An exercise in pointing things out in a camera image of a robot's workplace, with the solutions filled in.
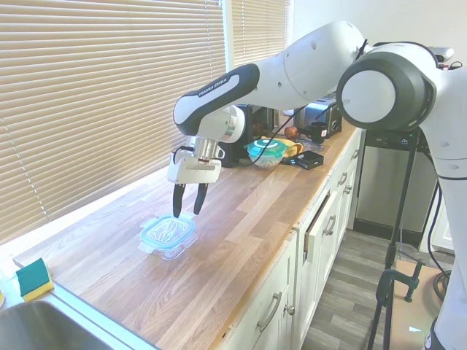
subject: blue container lid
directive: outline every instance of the blue container lid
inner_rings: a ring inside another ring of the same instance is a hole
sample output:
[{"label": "blue container lid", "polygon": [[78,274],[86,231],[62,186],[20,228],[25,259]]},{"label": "blue container lid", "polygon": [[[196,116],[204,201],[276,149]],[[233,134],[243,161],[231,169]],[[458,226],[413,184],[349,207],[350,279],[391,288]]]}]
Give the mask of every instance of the blue container lid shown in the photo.
[{"label": "blue container lid", "polygon": [[285,146],[285,144],[283,144],[281,141],[277,140],[272,140],[271,143],[267,146],[269,140],[270,139],[260,139],[252,142],[251,144],[248,144],[247,149],[250,157],[255,158],[259,156],[264,148],[266,148],[266,150],[264,151],[263,155],[273,155],[276,158],[282,157],[287,146]]},{"label": "blue container lid", "polygon": [[141,240],[154,246],[155,249],[166,251],[179,246],[195,230],[195,223],[180,216],[178,219],[171,214],[153,219],[144,225]]}]

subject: white wall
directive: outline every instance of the white wall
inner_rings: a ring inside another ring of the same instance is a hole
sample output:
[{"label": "white wall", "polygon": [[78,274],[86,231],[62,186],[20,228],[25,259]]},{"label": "white wall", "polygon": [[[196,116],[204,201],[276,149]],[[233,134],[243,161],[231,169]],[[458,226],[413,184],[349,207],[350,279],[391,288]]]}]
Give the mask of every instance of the white wall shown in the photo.
[{"label": "white wall", "polygon": [[467,65],[467,0],[295,0],[293,39],[348,20],[369,44],[412,41],[453,47]]}]

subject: coffee maker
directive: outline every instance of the coffee maker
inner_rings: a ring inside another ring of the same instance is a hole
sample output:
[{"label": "coffee maker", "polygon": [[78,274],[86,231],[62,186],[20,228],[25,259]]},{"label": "coffee maker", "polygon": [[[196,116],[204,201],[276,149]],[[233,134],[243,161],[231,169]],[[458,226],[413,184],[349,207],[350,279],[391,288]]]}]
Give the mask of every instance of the coffee maker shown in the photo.
[{"label": "coffee maker", "polygon": [[279,126],[279,112],[276,109],[252,104],[240,104],[237,107],[245,114],[245,129],[238,141],[232,144],[219,142],[220,148],[225,152],[221,160],[224,168],[233,168],[241,159],[247,159],[248,151],[245,146],[262,136],[268,136]]}]

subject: sponge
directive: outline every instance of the sponge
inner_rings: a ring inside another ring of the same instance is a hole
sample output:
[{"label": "sponge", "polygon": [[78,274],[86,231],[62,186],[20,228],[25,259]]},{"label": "sponge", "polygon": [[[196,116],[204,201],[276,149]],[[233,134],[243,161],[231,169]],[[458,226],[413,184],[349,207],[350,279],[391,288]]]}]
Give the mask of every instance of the sponge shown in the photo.
[{"label": "sponge", "polygon": [[50,273],[42,258],[16,272],[20,283],[20,292],[28,302],[53,288]]}]

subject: small black box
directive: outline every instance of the small black box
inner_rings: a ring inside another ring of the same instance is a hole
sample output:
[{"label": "small black box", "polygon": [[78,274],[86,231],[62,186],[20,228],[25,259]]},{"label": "small black box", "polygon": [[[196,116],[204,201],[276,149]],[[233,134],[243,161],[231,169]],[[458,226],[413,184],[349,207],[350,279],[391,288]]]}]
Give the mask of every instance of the small black box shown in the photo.
[{"label": "small black box", "polygon": [[324,163],[324,157],[312,151],[298,153],[294,158],[297,166],[306,170],[316,168]]}]

